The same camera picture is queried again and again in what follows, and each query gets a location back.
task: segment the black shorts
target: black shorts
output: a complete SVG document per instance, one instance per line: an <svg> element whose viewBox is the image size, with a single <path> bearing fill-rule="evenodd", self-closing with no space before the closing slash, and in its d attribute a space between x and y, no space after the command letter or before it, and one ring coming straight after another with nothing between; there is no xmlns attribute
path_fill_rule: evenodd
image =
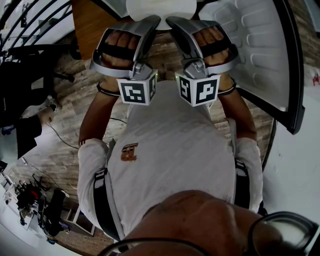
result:
<svg viewBox="0 0 320 256"><path fill-rule="evenodd" d="M18 144L18 159L37 146L35 138L42 133L42 126L37 115L19 119L16 124L16 141Z"/></svg>

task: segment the red object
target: red object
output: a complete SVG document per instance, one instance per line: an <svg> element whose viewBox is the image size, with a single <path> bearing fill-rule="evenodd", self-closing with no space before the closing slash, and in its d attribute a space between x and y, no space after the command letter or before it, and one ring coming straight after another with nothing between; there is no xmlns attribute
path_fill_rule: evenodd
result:
<svg viewBox="0 0 320 256"><path fill-rule="evenodd" d="M316 83L320 85L320 78L318 74L316 74L313 78L313 86L316 86Z"/></svg>

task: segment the hand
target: hand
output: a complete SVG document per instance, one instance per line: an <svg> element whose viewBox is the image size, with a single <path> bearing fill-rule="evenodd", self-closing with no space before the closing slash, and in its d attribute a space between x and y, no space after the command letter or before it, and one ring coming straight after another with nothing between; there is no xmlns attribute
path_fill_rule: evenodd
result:
<svg viewBox="0 0 320 256"><path fill-rule="evenodd" d="M120 30L115 30L107 37L105 43L111 46L135 50L137 49L139 40L135 35L131 35L130 33L122 32ZM111 69L127 70L132 67L133 62L131 60L117 58L103 53L102 64ZM119 92L117 77L105 76L104 81L100 86L101 88L111 92Z"/></svg>
<svg viewBox="0 0 320 256"><path fill-rule="evenodd" d="M195 40L200 47L212 44L224 39L224 35L216 28L209 27L195 33ZM229 49L204 58L204 63L209 66L217 66L226 63L229 59ZM219 84L219 91L229 90L233 86L233 81L227 73L222 73Z"/></svg>

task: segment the black cable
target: black cable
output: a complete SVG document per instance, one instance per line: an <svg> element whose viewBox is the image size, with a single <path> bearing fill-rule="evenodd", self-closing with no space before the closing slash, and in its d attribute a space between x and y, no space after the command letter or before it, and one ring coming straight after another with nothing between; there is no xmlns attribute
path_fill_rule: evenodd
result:
<svg viewBox="0 0 320 256"><path fill-rule="evenodd" d="M46 125L49 126L49 127L51 127L51 129L55 132L55 134L59 137L59 139L60 139L64 144L66 144L67 146L69 146L69 147L71 147L71 148L74 148L74 149L78 150L77 147L71 146L71 145L69 145L68 143L66 143L66 142L59 136L59 134L58 134L58 132L55 130L55 128L53 128L50 124L47 124L47 123L46 123Z"/></svg>
<svg viewBox="0 0 320 256"><path fill-rule="evenodd" d="M117 120L117 121L120 121L120 122L122 122L122 123L124 123L124 124L127 124L125 121L122 121L122 120L117 119L117 118L110 117L110 119L112 119L112 120Z"/></svg>
<svg viewBox="0 0 320 256"><path fill-rule="evenodd" d="M39 170L37 167L35 167L35 166L32 165L31 163L27 163L27 165L28 165L28 166L32 166L32 167L33 167L34 169L36 169L38 172L47 175L47 176L54 182L54 184L59 188L58 184L55 182L55 180L54 180L49 174L47 174L47 173Z"/></svg>

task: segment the shirt sleeve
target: shirt sleeve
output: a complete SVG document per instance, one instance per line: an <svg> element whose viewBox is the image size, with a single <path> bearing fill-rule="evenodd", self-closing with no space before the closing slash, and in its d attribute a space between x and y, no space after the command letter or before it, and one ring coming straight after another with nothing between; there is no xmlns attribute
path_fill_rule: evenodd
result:
<svg viewBox="0 0 320 256"><path fill-rule="evenodd" d="M101 229L95 210L95 174L107 166L108 146L100 139L88 139L79 151L79 180L77 194L81 211L89 221Z"/></svg>
<svg viewBox="0 0 320 256"><path fill-rule="evenodd" d="M249 210L257 213L263 200L263 172L260 150L255 140L238 138L235 157L242 161L249 175L250 205Z"/></svg>

